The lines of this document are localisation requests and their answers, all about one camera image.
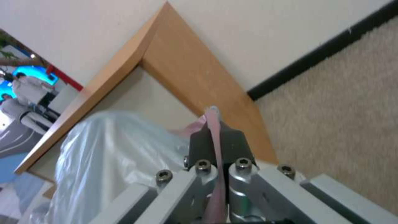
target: gray metal part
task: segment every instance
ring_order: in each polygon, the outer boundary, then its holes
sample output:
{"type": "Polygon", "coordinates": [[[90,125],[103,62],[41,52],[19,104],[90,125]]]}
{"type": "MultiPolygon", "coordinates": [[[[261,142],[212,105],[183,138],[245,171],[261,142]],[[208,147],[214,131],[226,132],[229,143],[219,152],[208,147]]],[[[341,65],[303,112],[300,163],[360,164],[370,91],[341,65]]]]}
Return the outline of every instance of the gray metal part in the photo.
{"type": "Polygon", "coordinates": [[[178,172],[136,223],[191,223],[201,218],[216,179],[214,166],[208,174],[197,174],[194,167],[178,172]]]}
{"type": "Polygon", "coordinates": [[[90,224],[133,223],[155,199],[156,195],[155,189],[133,183],[98,214],[90,224]]]}
{"type": "Polygon", "coordinates": [[[277,169],[269,168],[257,173],[255,169],[251,175],[241,175],[232,165],[229,174],[230,200],[233,194],[230,201],[231,221],[236,215],[249,218],[250,215],[257,215],[257,207],[268,220],[287,218],[296,224],[349,223],[277,169]],[[234,195],[231,189],[239,194],[234,195]]]}
{"type": "Polygon", "coordinates": [[[350,222],[398,223],[396,216],[325,174],[303,181],[300,185],[350,222]]]}

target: white wall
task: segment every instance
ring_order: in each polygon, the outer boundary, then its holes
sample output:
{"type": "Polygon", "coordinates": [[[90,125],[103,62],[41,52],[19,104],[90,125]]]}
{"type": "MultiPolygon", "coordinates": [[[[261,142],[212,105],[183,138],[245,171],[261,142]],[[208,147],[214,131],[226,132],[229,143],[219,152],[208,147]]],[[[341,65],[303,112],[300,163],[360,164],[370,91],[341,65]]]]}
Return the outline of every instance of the white wall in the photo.
{"type": "MultiPolygon", "coordinates": [[[[248,90],[390,0],[171,0],[248,90]]],[[[164,0],[2,0],[0,27],[81,84],[164,0]]]]}

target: plastic sheet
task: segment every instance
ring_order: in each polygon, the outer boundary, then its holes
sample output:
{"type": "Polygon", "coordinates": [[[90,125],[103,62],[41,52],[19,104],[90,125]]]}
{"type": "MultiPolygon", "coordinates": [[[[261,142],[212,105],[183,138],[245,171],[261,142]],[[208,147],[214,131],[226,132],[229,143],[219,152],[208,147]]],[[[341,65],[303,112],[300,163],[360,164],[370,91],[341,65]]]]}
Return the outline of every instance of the plastic sheet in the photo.
{"type": "Polygon", "coordinates": [[[76,125],[63,142],[57,191],[45,217],[36,211],[31,223],[87,224],[129,184],[155,187],[159,170],[183,169],[188,145],[187,139],[137,115],[95,114],[76,125]]]}

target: wooden trim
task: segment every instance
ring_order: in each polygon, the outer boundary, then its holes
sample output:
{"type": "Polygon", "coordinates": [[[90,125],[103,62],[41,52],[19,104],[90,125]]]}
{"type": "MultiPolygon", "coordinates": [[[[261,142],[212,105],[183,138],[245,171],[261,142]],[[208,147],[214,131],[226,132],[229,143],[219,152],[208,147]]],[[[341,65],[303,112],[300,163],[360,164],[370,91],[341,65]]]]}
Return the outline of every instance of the wooden trim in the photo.
{"type": "Polygon", "coordinates": [[[48,199],[52,199],[56,190],[57,190],[57,187],[54,184],[46,192],[43,193],[43,196],[48,198],[48,199]]]}
{"type": "Polygon", "coordinates": [[[165,3],[80,92],[15,172],[32,166],[139,63],[195,114],[218,106],[224,121],[245,133],[257,159],[277,163],[257,106],[165,3]]]}
{"type": "Polygon", "coordinates": [[[173,8],[140,64],[196,115],[216,105],[257,159],[277,163],[258,107],[173,8]]]}
{"type": "Polygon", "coordinates": [[[21,174],[31,167],[138,65],[168,9],[168,6],[162,7],[80,91],[76,99],[17,167],[15,173],[21,174]]]}

